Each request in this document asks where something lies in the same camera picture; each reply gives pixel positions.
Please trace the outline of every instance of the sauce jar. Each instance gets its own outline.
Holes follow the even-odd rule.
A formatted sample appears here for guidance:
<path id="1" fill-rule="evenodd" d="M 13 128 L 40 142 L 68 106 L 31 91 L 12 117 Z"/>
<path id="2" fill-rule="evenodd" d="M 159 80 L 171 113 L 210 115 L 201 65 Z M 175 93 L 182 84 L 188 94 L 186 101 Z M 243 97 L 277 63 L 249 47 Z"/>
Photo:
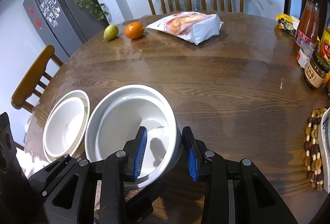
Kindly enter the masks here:
<path id="1" fill-rule="evenodd" d="M 305 68 L 305 81 L 312 88 L 319 88 L 330 71 L 326 59 L 317 51 L 313 52 L 312 58 Z"/>

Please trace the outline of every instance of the pear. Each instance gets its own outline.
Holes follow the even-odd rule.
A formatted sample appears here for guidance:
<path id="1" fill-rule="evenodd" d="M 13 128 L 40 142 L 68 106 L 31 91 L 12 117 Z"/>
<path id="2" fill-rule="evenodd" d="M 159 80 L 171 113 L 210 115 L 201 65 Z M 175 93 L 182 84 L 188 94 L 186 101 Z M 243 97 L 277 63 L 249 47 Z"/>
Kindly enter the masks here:
<path id="1" fill-rule="evenodd" d="M 104 34 L 103 34 L 103 41 L 111 41 L 112 39 L 116 38 L 118 35 L 118 27 L 115 25 L 109 25 L 105 30 L 104 30 Z"/>

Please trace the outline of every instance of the screw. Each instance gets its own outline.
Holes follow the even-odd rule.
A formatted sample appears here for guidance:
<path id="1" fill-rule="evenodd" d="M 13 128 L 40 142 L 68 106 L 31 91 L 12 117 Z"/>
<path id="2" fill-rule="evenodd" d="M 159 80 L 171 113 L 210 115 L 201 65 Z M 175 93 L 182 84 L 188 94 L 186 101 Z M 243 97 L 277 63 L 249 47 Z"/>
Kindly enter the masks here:
<path id="1" fill-rule="evenodd" d="M 207 150 L 207 151 L 205 152 L 205 156 L 206 156 L 206 157 L 213 157 L 213 156 L 214 156 L 214 152 L 211 151 L 211 150 Z"/>
<path id="2" fill-rule="evenodd" d="M 119 150 L 116 152 L 117 157 L 124 157 L 125 155 L 126 155 L 126 153 L 123 150 Z"/>
<path id="3" fill-rule="evenodd" d="M 251 165 L 251 161 L 249 159 L 243 159 L 242 163 L 246 166 Z"/>
<path id="4" fill-rule="evenodd" d="M 80 162 L 79 162 L 79 165 L 80 166 L 85 166 L 85 165 L 87 165 L 88 164 L 88 160 L 86 160 L 86 159 L 82 159 L 82 160 L 80 160 Z"/>

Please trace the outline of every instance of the jar lid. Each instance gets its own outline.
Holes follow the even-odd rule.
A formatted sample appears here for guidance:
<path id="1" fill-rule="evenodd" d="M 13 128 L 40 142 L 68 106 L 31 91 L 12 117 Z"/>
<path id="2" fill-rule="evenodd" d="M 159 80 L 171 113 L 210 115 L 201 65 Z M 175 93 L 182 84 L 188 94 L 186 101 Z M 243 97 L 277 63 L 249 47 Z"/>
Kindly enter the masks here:
<path id="1" fill-rule="evenodd" d="M 313 59 L 316 62 L 316 64 L 325 72 L 328 73 L 330 71 L 330 66 L 326 59 L 321 56 L 321 54 L 317 51 L 313 52 Z"/>

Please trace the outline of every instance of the yellow package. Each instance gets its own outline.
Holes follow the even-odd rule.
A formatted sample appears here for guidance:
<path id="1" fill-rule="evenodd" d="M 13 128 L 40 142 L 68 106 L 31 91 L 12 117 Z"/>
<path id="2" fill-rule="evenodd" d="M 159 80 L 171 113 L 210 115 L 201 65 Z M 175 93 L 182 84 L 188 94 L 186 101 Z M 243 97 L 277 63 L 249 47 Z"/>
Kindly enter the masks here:
<path id="1" fill-rule="evenodd" d="M 276 16 L 276 20 L 278 21 L 278 27 L 295 36 L 296 31 L 299 24 L 299 19 L 296 19 L 294 16 L 289 16 L 286 14 L 278 14 Z"/>

